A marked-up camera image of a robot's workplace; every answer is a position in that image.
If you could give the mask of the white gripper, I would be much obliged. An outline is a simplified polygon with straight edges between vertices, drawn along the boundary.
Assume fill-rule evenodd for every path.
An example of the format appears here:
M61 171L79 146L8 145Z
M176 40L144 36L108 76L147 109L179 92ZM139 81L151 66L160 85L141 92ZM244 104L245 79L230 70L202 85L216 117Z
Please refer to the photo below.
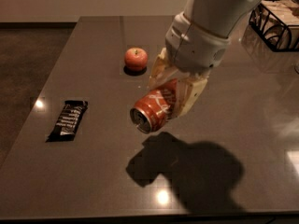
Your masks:
M191 110L208 81L209 73L203 73L221 63L229 45L229 38L202 29L189 21L183 12L175 16L165 36L165 48L151 67L148 83L152 91L171 79L177 80L172 119Z

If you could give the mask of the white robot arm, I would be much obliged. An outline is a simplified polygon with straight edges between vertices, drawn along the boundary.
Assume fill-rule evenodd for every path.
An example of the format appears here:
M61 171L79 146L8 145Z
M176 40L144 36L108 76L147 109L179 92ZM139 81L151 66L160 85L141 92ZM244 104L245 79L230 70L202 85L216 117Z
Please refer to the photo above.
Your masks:
M188 0L175 16L149 77L149 88L153 90L176 72L188 75L177 84L177 98L167 112L169 117L182 116L191 109L211 70L221 63L233 30L261 1Z

